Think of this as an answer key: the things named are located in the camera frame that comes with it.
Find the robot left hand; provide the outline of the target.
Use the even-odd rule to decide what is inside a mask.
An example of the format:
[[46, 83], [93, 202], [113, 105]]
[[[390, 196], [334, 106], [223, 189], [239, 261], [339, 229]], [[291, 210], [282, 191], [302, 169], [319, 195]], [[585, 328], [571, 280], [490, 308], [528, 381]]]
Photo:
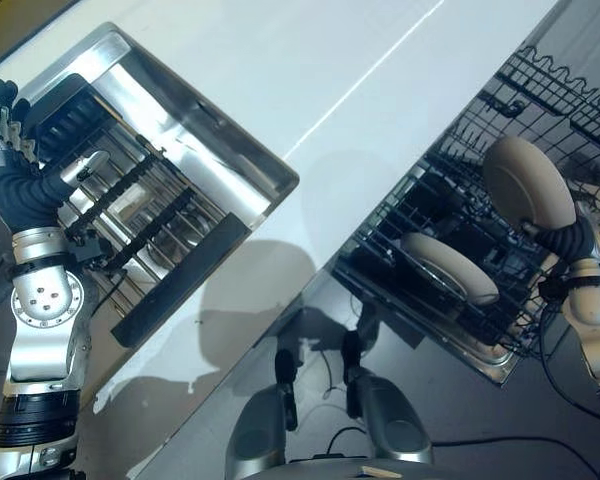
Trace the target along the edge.
[[97, 150], [61, 170], [39, 169], [20, 149], [14, 130], [29, 109], [26, 100], [15, 100], [17, 93], [13, 81], [0, 79], [0, 218], [13, 234], [56, 227], [58, 209], [110, 158]]

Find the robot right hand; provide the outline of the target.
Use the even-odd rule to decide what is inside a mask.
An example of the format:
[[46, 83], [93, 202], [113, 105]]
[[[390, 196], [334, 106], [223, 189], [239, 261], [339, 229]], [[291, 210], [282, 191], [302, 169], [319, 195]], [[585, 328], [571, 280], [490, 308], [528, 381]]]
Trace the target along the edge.
[[589, 205], [577, 201], [575, 212], [576, 221], [568, 226], [548, 229], [524, 220], [522, 231], [568, 265], [584, 259], [600, 261], [600, 230]]

